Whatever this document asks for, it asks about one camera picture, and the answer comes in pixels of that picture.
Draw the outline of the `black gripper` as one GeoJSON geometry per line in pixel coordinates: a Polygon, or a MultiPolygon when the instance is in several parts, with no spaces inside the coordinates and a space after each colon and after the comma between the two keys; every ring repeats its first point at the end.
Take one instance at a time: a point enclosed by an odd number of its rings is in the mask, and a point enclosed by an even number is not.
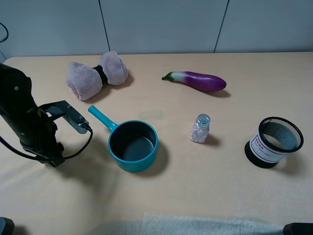
{"type": "Polygon", "coordinates": [[[0,115],[18,136],[23,149],[38,158],[62,158],[57,125],[35,103],[31,79],[22,71],[0,65],[0,115]]]}

